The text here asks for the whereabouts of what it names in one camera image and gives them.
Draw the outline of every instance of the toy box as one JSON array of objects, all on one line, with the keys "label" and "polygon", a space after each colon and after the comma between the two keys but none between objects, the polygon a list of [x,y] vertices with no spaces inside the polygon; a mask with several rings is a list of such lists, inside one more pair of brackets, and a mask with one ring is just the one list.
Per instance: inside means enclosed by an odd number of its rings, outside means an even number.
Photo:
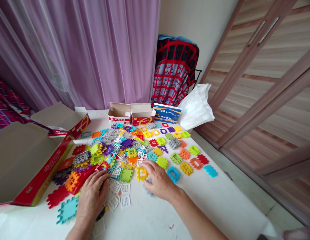
[{"label": "toy box", "polygon": [[33,123],[0,130],[0,206],[36,206],[74,143]]},{"label": "toy box", "polygon": [[91,122],[86,108],[75,107],[73,111],[61,102],[33,114],[31,119],[52,129],[54,133],[49,136],[68,133],[73,139],[77,139]]},{"label": "toy box", "polygon": [[155,120],[176,124],[181,113],[181,108],[154,103],[156,110]]},{"label": "toy box", "polygon": [[110,124],[122,123],[129,125],[131,119],[131,106],[124,103],[110,103],[108,119]]},{"label": "toy box", "polygon": [[132,103],[131,116],[133,126],[154,122],[156,111],[150,103]]}]

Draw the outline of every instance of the red patterned cloth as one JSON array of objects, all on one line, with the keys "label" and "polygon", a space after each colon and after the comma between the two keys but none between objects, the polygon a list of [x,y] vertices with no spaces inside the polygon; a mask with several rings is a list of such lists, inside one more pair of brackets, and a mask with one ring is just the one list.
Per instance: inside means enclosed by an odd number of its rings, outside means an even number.
[{"label": "red patterned cloth", "polygon": [[151,104],[178,106],[195,82],[199,48],[180,40],[158,40]]}]

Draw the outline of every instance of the floor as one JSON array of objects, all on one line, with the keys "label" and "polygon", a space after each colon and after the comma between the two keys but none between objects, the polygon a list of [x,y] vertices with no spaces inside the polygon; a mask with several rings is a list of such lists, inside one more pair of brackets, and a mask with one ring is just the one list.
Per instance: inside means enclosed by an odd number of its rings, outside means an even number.
[{"label": "floor", "polygon": [[285,230],[302,228],[300,223],[285,208],[276,202],[268,193],[251,180],[243,171],[234,165],[227,157],[216,150],[211,144],[203,139],[194,130],[191,137],[197,144],[214,160],[214,162],[224,171],[228,172],[236,186],[264,213],[273,223],[278,235],[281,236]]}]

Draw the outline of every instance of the table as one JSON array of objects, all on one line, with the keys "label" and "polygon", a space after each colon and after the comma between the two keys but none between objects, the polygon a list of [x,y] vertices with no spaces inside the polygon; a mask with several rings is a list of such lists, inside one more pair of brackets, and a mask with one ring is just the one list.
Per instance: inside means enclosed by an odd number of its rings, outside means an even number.
[{"label": "table", "polygon": [[[86,131],[95,132],[110,127],[108,110],[91,110],[88,114],[92,122]],[[199,171],[194,169],[190,176],[185,175],[180,167],[170,160],[169,156],[174,151],[168,145],[169,154],[164,153],[162,156],[169,161],[167,169],[175,166],[181,172],[177,185],[185,190],[216,226],[229,239],[252,240],[257,239],[259,234],[276,236],[270,221],[195,141],[192,138],[183,140],[187,143],[187,149],[191,145],[200,149],[200,153],[208,158],[210,165],[218,172],[217,177],[211,178],[203,168]],[[91,142],[91,139],[79,138],[74,142],[78,145],[88,141]],[[63,225],[56,225],[60,205],[48,209],[46,202],[47,195],[55,189],[57,186],[51,183],[36,207],[0,207],[0,239],[64,239],[75,221],[73,219]],[[122,210],[118,206],[115,211],[109,210],[105,213],[103,218],[106,230],[96,239],[191,239],[173,207],[162,199],[148,196],[142,182],[137,181],[135,173],[131,180],[130,198],[130,207]]]}]

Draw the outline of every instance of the curtain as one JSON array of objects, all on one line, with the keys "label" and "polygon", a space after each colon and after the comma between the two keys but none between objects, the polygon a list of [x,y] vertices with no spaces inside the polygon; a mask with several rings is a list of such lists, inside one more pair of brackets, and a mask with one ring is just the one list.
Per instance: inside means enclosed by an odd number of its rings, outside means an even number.
[{"label": "curtain", "polygon": [[10,71],[0,75],[34,110],[149,102],[159,11],[160,0],[2,0],[0,60]]}]

